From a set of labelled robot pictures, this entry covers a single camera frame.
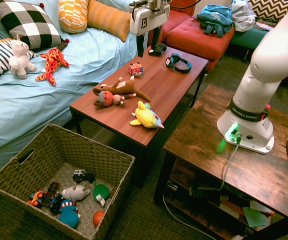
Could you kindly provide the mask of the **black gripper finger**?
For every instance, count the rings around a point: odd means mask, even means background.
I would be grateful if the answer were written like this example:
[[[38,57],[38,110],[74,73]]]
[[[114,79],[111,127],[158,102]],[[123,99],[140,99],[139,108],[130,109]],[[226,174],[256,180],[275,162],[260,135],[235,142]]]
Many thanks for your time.
[[[142,58],[144,53],[144,34],[136,36],[136,44],[138,56]]]
[[[156,46],[157,46],[157,43],[158,43],[158,39],[159,39],[159,36],[160,36],[160,30],[161,30],[161,26],[156,27],[153,30],[153,37],[152,37],[152,43],[151,43],[151,49],[152,50],[156,49]]]

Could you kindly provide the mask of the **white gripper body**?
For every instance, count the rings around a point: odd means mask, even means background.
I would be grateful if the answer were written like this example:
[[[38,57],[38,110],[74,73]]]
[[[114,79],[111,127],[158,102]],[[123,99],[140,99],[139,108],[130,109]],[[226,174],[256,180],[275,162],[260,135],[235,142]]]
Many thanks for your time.
[[[165,24],[169,18],[169,0],[139,0],[129,4],[130,32],[143,35]]]

